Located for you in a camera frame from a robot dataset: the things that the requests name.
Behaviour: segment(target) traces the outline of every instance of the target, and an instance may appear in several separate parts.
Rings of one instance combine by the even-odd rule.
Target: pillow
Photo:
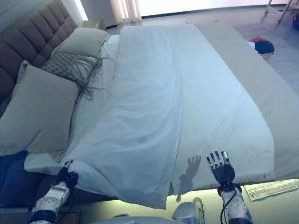
[[[73,108],[78,96],[75,83],[31,66],[19,69],[12,100],[0,119],[0,156],[27,150],[51,152],[68,145]]]
[[[85,57],[66,52],[55,52],[41,67],[42,70],[61,78],[66,78],[77,84],[79,93],[86,99],[93,99],[93,87],[89,86],[91,77],[95,74],[94,68],[101,66],[102,60],[94,57]]]
[[[75,55],[97,57],[103,43],[110,38],[110,35],[100,29],[76,28],[55,51],[69,52]]]

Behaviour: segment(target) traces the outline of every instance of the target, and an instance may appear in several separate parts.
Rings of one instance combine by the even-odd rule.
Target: robot finger
[[[211,155],[211,158],[212,158],[212,160],[213,160],[213,162],[214,162],[214,164],[215,164],[215,168],[217,168],[217,167],[218,167],[218,163],[217,163],[217,161],[215,160],[214,154],[213,154],[213,153],[210,153],[210,155]]]
[[[217,151],[215,151],[215,154],[217,156],[217,159],[218,159],[218,162],[219,162],[219,166],[223,166],[223,163],[222,163],[222,160],[221,160],[221,158],[219,156],[219,153]]]
[[[229,164],[229,157],[227,151],[222,151],[221,154],[223,157],[224,164]]]
[[[206,157],[206,160],[208,161],[208,163],[209,163],[209,165],[210,165],[210,168],[211,168],[211,169],[215,169],[215,168],[214,168],[214,165],[211,163],[210,157],[207,156],[207,157]]]

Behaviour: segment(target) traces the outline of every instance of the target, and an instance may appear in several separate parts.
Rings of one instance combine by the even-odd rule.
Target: white bedsheet
[[[109,86],[113,79],[113,70],[116,51],[118,47],[119,35],[113,35],[104,43],[100,57],[105,58],[101,69],[98,69],[92,85],[104,88],[109,91]],[[95,122],[98,120],[99,113],[107,100],[107,91],[95,90],[93,101],[82,98],[78,104],[76,115],[72,120],[72,136],[67,154],[77,145],[79,140],[85,136]],[[28,153],[24,169],[29,172],[57,175],[64,160],[61,163],[55,162],[48,153],[31,154]]]
[[[217,186],[206,161],[215,150],[227,150],[236,182],[272,179],[274,140],[257,105],[195,26],[172,31],[184,71],[182,126],[171,179],[175,194]],[[201,156],[198,170],[192,163],[196,155]]]

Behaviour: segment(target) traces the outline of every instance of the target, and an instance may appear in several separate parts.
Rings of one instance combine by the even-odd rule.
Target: curtain
[[[117,24],[125,22],[140,22],[138,0],[110,0]]]

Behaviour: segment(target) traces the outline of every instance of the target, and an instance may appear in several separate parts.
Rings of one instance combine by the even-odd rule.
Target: tufted headboard
[[[60,0],[50,0],[0,37],[0,117],[7,108],[20,64],[40,67],[77,27]]]

